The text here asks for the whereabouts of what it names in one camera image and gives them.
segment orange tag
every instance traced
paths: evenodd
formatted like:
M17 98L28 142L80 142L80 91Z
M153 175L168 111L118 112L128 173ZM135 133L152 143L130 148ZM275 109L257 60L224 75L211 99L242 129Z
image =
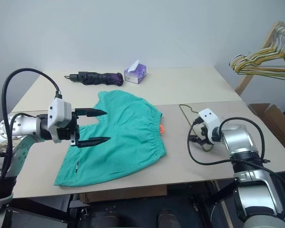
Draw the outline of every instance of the orange tag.
M165 131L164 127L160 124L160 133L163 133Z

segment tissue box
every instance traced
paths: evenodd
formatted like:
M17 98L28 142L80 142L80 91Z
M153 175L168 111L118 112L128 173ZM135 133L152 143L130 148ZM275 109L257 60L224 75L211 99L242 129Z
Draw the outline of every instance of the tissue box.
M143 78L146 77L147 66L139 63L136 69L130 72L129 68L124 70L124 79L126 81L139 84L143 80Z

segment white table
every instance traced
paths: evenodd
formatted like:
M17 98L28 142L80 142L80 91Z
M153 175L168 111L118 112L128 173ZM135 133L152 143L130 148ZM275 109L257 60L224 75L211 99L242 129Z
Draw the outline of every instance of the white table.
M266 158L272 161L265 166L273 171L285 171L285 149L283 146L261 120L251 113L214 68L154 69L148 72L150 74L141 84L125 82L122 87L84 86L71 83L63 78L63 75L75 72L52 72L49 75L57 82L63 93L63 98L71 102L72 107L91 107L97 103L96 95L99 91L115 89L131 92L157 105L159 111L163 113L161 123L165 127L165 133L162 135L162 140L167 150L166 156L156 164L120 179L80 188L60 187L53 186L53 183L67 152L69 142L61 144L54 144L51 141L38 143L33 145L28 153L14 188L14 197L62 195L232 177L233 171L230 164L205 167L190 159L186 145L189 124L178 105L175 105L183 103L190 104L194 110L198 111L209 107L221 119L242 116L255 121L260 125L265 135ZM35 110L46 110L54 94L54 90L52 93L44 94L42 91L46 86L51 87L51 84L39 77L13 111L33 111L31 114L38 114L40 111ZM195 118L195 114L191 113L189 109L184 107L184 110L189 119ZM90 124L91 121L93 119L84 117L80 119L79 124ZM247 128L260 148L260 139L256 129L248 124ZM199 146L191 145L191 151L200 161L210 162L226 158L226 152L222 145L215 146L211 152L204 152Z

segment teal shorts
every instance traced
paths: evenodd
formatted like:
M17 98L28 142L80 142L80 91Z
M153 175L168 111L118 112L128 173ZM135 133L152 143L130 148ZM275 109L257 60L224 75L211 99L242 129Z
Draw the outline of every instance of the teal shorts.
M111 139L93 147L70 147L55 185L110 181L154 164L166 154L159 127L162 114L153 105L120 90L100 92L98 97L95 108L107 114L99 116L97 124L80 127L80 140Z

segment clothes hanger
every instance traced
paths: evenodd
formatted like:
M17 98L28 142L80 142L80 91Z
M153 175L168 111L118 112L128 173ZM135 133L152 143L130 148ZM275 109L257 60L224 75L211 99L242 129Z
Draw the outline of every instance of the clothes hanger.
M279 40L278 40L278 43L276 44L276 40L277 40L277 33L274 33L274 38L273 38L273 41L271 42L270 46L269 47L266 47L266 48L262 48L262 49L259 49L259 50L256 50L256 51L251 51L249 52L249 54L247 56L244 56L243 54L240 54L240 55L237 55L235 56L231 62L229 63L229 65L231 66L232 69L235 68L235 65L240 61L240 60L243 60L244 58L248 59L248 60L252 60L252 57L253 56L257 56L259 54L265 54L265 53L268 53L268 52L274 52L276 51L276 48L279 46Z
M239 75L247 75L248 73L239 73ZM259 75L259 76L264 76L264 77L270 77L270 78L275 78L275 79L279 79L279 80L283 80L285 81L285 78L282 78L280 76L271 76L271 75L268 75L268 74L263 74L263 73L250 73L251 75Z
M282 36L281 40L280 40L280 37L278 37L278 43L279 44L281 43L281 46L278 45L278 49L273 53L262 54L262 55L256 56L252 60L245 59L243 61L238 62L234 68L235 72L238 73L246 65L258 66L262 62L285 57L285 36Z
M285 53L285 39L282 40L281 46L282 52ZM281 55L271 56L269 59L280 57ZM263 66L263 67L253 67L253 66L244 66L238 73L239 74L252 74L252 75L262 75L262 76L271 76L271 77L285 77L285 67L272 68L273 66Z

